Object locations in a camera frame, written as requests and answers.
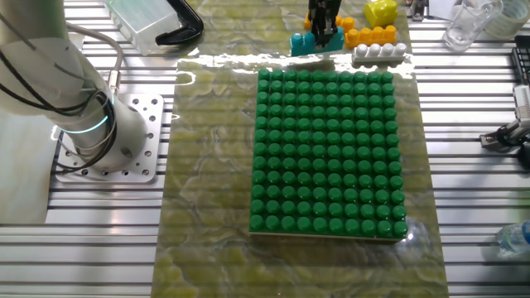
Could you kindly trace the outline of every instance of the blue block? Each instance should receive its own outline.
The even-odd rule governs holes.
[[[296,57],[299,55],[342,50],[342,46],[345,44],[345,34],[342,27],[338,27],[338,29],[339,32],[335,33],[330,43],[321,50],[315,50],[315,35],[313,33],[307,32],[305,36],[300,33],[293,34],[291,36],[291,56]]]

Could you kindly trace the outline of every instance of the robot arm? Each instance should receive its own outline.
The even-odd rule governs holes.
[[[324,48],[338,32],[335,19],[339,14],[340,0],[309,0],[311,33],[315,35],[316,48]]]
[[[70,137],[69,151],[85,164],[57,164],[64,174],[90,166],[113,171],[145,143],[142,117],[113,93],[118,70],[110,77],[115,89],[70,42],[63,0],[0,0],[0,108],[43,114]]]

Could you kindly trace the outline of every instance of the green peg grid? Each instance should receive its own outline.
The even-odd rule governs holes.
[[[407,236],[393,75],[259,70],[251,233]]]

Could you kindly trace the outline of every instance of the green marble surface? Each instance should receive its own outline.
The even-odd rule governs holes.
[[[431,173],[410,59],[394,73],[407,239],[248,235],[256,78],[262,67],[354,69],[351,54],[289,57],[307,1],[195,0],[201,40],[179,59],[153,297],[447,297]],[[342,17],[368,25],[364,1]],[[404,10],[395,23],[410,45]]]

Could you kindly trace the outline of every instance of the plastic bottle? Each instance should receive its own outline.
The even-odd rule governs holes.
[[[507,254],[530,252],[530,220],[504,227],[497,234],[497,241]]]

